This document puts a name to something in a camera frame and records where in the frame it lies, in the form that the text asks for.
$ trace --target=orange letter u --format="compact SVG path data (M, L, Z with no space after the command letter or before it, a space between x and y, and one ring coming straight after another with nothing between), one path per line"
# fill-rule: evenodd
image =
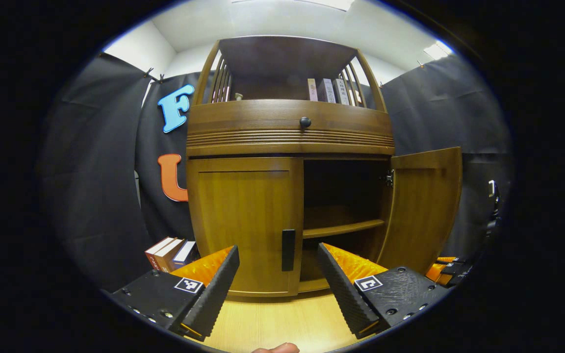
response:
M186 189L178 185L178 163L182 160L179 154L164 154L158 157L161 166L161 185L164 194L174 201L189 201Z

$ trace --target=door hinge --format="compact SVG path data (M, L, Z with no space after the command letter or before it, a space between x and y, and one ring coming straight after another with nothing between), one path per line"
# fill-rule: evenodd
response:
M385 181L388 187L394 186L394 170L388 170L384 176L379 176L379 180Z

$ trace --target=ceiling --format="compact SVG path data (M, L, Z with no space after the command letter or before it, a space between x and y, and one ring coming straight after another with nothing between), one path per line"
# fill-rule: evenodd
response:
M432 59L435 38L375 0L354 0L348 11L300 0L189 0L152 22L176 52L222 38L279 34L318 38L361 49L408 71Z

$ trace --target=black door handle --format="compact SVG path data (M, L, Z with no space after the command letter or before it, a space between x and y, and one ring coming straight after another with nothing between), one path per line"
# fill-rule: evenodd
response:
M293 260L296 252L296 230L282 230L282 271L293 271Z

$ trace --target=blue letter f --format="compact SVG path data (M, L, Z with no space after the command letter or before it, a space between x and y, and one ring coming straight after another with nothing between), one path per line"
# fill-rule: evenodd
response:
M170 132L186 122L186 116L180 115L179 110L182 110L182 112L189 110L189 98L184 95L192 94L193 92L195 92L193 86L186 85L158 101L158 105L163 107L165 118L164 133Z

